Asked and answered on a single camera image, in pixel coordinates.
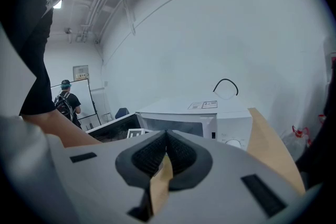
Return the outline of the black-framed whiteboard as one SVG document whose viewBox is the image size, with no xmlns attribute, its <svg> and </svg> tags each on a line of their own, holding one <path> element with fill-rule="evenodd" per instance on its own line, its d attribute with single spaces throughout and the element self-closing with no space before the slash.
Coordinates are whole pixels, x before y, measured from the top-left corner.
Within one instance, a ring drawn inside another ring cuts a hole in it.
<svg viewBox="0 0 336 224">
<path fill-rule="evenodd" d="M 70 92 L 73 93 L 80 101 L 81 113 L 77 115 L 79 122 L 88 119 L 91 116 L 97 116 L 98 112 L 93 101 L 88 79 L 73 81 L 71 83 Z M 61 85 L 51 87 L 52 100 L 54 102 L 56 96 L 61 92 Z"/>
</svg>

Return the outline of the blue chair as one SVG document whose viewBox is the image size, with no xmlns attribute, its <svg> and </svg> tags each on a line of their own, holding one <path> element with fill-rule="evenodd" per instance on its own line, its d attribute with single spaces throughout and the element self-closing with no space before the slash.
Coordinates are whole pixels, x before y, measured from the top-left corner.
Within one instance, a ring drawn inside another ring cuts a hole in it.
<svg viewBox="0 0 336 224">
<path fill-rule="evenodd" d="M 120 108 L 117 113 L 115 114 L 115 119 L 119 119 L 121 117 L 124 117 L 129 114 L 129 111 L 127 108 Z"/>
</svg>

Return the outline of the white microwave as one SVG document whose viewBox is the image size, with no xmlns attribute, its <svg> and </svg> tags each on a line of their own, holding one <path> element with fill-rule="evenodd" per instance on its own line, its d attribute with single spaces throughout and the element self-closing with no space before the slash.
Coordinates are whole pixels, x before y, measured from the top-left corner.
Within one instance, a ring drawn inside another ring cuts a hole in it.
<svg viewBox="0 0 336 224">
<path fill-rule="evenodd" d="M 160 100 L 137 112 L 96 127 L 88 134 L 109 142 L 127 138 L 129 129 L 177 130 L 232 145 L 248 147 L 253 118 L 236 96 L 214 92 L 200 97 Z"/>
</svg>

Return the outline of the white ceiling pipes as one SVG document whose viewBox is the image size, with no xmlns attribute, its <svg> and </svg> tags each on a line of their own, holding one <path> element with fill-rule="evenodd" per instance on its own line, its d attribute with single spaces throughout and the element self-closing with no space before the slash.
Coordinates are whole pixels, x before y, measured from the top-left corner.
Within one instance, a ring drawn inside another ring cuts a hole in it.
<svg viewBox="0 0 336 224">
<path fill-rule="evenodd" d="M 99 42 L 118 8 L 129 14 L 127 0 L 71 0 L 67 20 L 63 23 L 64 34 L 69 44 L 86 43 L 89 39 Z"/>
</svg>

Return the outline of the large black bag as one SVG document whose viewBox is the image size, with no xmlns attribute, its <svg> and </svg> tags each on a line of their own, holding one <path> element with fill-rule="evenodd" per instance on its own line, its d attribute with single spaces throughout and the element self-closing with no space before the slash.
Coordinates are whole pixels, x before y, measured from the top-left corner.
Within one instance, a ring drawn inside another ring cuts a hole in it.
<svg viewBox="0 0 336 224">
<path fill-rule="evenodd" d="M 324 107 L 326 119 L 306 152 L 296 161 L 307 188 L 326 181 L 334 173 L 336 165 L 336 80 L 329 85 Z"/>
</svg>

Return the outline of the person's left forearm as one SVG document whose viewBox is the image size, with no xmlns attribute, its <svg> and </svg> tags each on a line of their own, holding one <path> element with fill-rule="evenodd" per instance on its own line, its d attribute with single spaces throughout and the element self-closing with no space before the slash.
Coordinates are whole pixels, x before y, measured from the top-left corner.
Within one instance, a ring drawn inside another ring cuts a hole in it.
<svg viewBox="0 0 336 224">
<path fill-rule="evenodd" d="M 24 121 L 39 126 L 45 134 L 60 138 L 64 147 L 101 144 L 79 127 L 71 123 L 58 110 L 36 115 L 22 115 Z"/>
</svg>

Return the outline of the grey electrical panel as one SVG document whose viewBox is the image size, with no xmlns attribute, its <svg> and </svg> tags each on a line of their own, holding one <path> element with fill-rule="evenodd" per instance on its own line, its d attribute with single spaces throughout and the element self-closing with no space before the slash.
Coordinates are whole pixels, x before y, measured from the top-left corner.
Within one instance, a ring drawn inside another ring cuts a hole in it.
<svg viewBox="0 0 336 224">
<path fill-rule="evenodd" d="M 89 66 L 74 66 L 73 67 L 74 81 L 89 79 Z"/>
</svg>

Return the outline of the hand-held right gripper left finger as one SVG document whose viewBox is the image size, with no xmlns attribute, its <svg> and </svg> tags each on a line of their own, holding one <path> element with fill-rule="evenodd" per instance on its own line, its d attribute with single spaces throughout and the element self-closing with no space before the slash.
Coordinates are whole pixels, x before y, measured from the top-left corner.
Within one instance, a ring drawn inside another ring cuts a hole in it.
<svg viewBox="0 0 336 224">
<path fill-rule="evenodd" d="M 165 140 L 164 131 L 155 131 L 65 148 L 49 135 L 55 170 L 75 214 L 70 224 L 149 224 L 150 180 L 166 152 Z"/>
</svg>

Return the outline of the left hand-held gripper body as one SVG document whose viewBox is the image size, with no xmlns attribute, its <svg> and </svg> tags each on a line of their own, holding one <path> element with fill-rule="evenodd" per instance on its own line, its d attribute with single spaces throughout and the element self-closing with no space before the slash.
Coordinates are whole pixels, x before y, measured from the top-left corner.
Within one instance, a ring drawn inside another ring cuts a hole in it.
<svg viewBox="0 0 336 224">
<path fill-rule="evenodd" d="M 150 133 L 151 130 L 147 129 L 129 129 L 127 133 L 127 138 L 132 138 L 136 136 L 140 136 L 142 134 Z"/>
</svg>

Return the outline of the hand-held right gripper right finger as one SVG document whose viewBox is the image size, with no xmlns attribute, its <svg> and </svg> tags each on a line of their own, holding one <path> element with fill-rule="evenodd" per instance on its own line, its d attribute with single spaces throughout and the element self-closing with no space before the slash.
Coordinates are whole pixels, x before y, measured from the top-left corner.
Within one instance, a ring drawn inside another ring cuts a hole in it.
<svg viewBox="0 0 336 224">
<path fill-rule="evenodd" d="M 166 132 L 174 176 L 158 224 L 308 224 L 321 186 L 305 194 L 236 147 Z"/>
</svg>

